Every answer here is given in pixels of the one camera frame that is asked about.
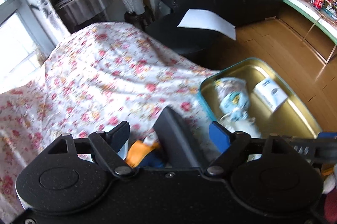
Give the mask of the large white tissue packet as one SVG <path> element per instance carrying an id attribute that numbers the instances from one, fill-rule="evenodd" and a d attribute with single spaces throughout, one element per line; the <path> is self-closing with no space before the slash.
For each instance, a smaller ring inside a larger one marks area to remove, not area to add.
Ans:
<path id="1" fill-rule="evenodd" d="M 265 78 L 255 85 L 253 93 L 274 113 L 285 103 L 288 95 L 271 78 Z"/>

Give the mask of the black leather sofa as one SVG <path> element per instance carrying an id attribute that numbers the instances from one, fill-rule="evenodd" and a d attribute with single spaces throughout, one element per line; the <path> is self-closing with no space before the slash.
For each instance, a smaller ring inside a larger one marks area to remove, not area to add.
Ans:
<path id="1" fill-rule="evenodd" d="M 213 30 L 179 27 L 190 9 L 212 11 L 235 27 L 278 15 L 282 0 L 161 0 L 170 13 L 146 28 L 146 33 L 188 60 L 213 70 L 224 68 L 233 40 Z"/>

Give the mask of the white paper sheet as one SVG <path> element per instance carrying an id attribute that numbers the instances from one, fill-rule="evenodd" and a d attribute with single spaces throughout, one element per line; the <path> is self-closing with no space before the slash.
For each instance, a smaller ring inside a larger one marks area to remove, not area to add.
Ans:
<path id="1" fill-rule="evenodd" d="M 217 31 L 233 41 L 237 40 L 235 26 L 209 10 L 189 9 L 178 27 Z"/>

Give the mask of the white sponge brush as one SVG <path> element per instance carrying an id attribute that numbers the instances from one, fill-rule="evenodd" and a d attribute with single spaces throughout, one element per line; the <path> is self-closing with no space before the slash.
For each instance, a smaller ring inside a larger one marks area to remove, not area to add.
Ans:
<path id="1" fill-rule="evenodd" d="M 262 138 L 262 134 L 255 124 L 255 118 L 245 118 L 233 121 L 229 119 L 229 117 L 222 117 L 218 122 L 231 133 L 242 131 L 249 134 L 252 138 Z"/>

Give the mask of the orange navy fabric pouch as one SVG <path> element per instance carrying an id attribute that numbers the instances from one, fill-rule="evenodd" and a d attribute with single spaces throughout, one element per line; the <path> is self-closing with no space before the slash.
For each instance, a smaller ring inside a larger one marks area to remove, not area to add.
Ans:
<path id="1" fill-rule="evenodd" d="M 135 141 L 127 152 L 125 162 L 132 168 L 164 167 L 160 155 L 160 143 L 148 138 Z"/>

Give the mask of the green white coffee table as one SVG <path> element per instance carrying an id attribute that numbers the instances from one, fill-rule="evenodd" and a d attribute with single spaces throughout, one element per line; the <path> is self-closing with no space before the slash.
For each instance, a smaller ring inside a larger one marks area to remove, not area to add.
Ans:
<path id="1" fill-rule="evenodd" d="M 302 36 L 302 41 L 308 45 L 325 65 L 328 64 L 330 60 L 336 57 L 336 20 L 330 19 L 326 11 L 313 7 L 309 0 L 283 0 L 283 2 L 312 23 L 307 33 Z M 334 44 L 327 58 L 307 39 L 314 27 L 321 30 Z"/>

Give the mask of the teal gold metal tin tray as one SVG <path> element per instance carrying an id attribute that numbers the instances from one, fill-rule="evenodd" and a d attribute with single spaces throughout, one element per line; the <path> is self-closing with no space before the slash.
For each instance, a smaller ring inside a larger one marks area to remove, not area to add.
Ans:
<path id="1" fill-rule="evenodd" d="M 221 132 L 244 131 L 253 138 L 277 133 L 309 161 L 318 157 L 314 139 L 322 131 L 288 84 L 261 59 L 248 58 L 210 76 L 199 96 L 211 121 L 209 135 L 220 152 L 230 145 Z"/>

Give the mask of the dark side table with magazines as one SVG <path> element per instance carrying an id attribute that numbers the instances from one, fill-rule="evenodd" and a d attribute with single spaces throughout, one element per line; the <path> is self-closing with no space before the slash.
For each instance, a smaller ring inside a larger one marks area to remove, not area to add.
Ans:
<path id="1" fill-rule="evenodd" d="M 109 21 L 107 9 L 113 0 L 60 0 L 55 10 L 69 32 L 82 29 L 90 23 Z"/>

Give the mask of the floral tablecloth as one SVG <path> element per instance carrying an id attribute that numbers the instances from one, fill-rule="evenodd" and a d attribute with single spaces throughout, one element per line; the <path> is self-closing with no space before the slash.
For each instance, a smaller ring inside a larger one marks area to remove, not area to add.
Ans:
<path id="1" fill-rule="evenodd" d="M 132 139 L 144 138 L 169 106 L 214 159 L 197 98 L 213 74 L 128 23 L 95 23 L 60 42 L 29 83 L 1 95 L 1 220 L 23 210 L 18 174 L 63 133 L 85 138 L 127 121 Z"/>

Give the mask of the black triangular glasses case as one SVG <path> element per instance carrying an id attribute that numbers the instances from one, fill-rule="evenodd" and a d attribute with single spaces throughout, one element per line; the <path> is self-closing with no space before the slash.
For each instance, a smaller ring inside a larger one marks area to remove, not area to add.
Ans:
<path id="1" fill-rule="evenodd" d="M 175 169 L 205 169 L 209 162 L 184 119 L 171 107 L 165 107 L 153 129 L 163 154 Z"/>

